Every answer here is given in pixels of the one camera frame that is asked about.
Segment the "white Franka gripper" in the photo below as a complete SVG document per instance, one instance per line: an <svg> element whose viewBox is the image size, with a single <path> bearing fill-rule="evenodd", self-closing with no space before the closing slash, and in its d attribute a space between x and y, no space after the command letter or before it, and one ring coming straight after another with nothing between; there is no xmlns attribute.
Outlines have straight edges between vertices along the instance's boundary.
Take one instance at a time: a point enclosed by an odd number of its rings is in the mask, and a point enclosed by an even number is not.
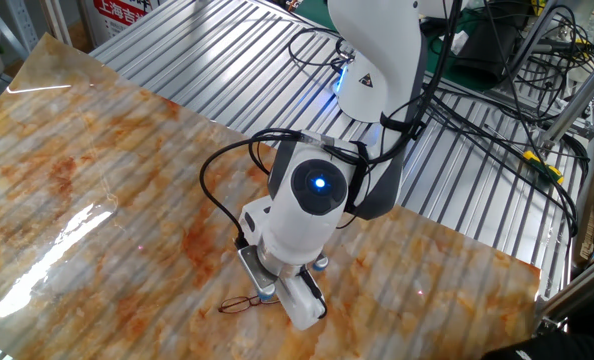
<svg viewBox="0 0 594 360"><path fill-rule="evenodd" d="M238 258L260 299L277 296L292 324L305 330L326 316L325 298L307 263L284 262L266 244L263 232L270 226L271 204L266 196L243 207L239 223L248 244L238 250Z"/></svg>

